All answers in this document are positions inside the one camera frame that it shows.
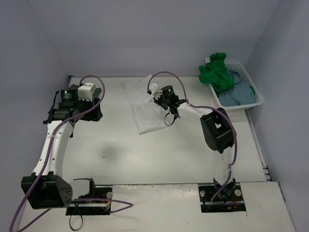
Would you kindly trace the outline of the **white t-shirt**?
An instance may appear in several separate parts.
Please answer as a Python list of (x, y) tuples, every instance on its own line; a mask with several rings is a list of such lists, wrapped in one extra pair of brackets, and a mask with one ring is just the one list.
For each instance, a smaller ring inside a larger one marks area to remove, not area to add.
[(140, 80), (122, 83), (140, 135), (164, 129), (173, 122), (173, 116), (155, 104), (153, 97), (147, 93), (151, 77), (148, 75)]

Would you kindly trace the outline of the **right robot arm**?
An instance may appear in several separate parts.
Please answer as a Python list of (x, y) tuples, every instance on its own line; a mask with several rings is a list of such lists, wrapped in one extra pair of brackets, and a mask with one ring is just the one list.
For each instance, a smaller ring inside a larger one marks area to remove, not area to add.
[(238, 143), (236, 131), (223, 108), (194, 106), (180, 99), (172, 86), (160, 88), (151, 84), (148, 93), (154, 103), (167, 110), (174, 119), (184, 118), (199, 122), (207, 146), (215, 153), (214, 195), (225, 199), (231, 193), (232, 166), (236, 162)]

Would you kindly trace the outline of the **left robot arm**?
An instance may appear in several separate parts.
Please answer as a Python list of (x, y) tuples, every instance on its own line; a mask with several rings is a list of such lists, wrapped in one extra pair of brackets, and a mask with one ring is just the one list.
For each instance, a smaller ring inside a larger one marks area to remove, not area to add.
[(72, 85), (59, 90), (61, 100), (52, 105), (43, 121), (47, 135), (40, 159), (30, 176), (24, 176), (21, 188), (33, 209), (68, 207), (73, 199), (72, 186), (62, 177), (62, 166), (69, 138), (79, 120), (98, 122), (102, 89), (93, 83)]

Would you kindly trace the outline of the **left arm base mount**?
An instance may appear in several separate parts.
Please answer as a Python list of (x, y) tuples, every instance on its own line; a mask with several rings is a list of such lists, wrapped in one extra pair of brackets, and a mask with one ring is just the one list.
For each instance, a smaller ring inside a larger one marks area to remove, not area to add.
[(66, 209), (67, 216), (107, 216), (110, 215), (111, 202), (98, 199), (111, 199), (111, 186), (96, 186), (93, 178), (77, 178), (70, 182), (73, 199), (82, 201), (71, 203)]

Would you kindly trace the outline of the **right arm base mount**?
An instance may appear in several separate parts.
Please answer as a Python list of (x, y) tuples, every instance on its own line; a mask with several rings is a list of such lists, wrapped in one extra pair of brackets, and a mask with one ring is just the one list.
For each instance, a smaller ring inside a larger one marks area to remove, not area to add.
[(221, 185), (214, 180), (213, 185), (198, 185), (202, 213), (245, 212), (246, 206), (240, 183), (233, 178), (218, 195), (215, 193)]

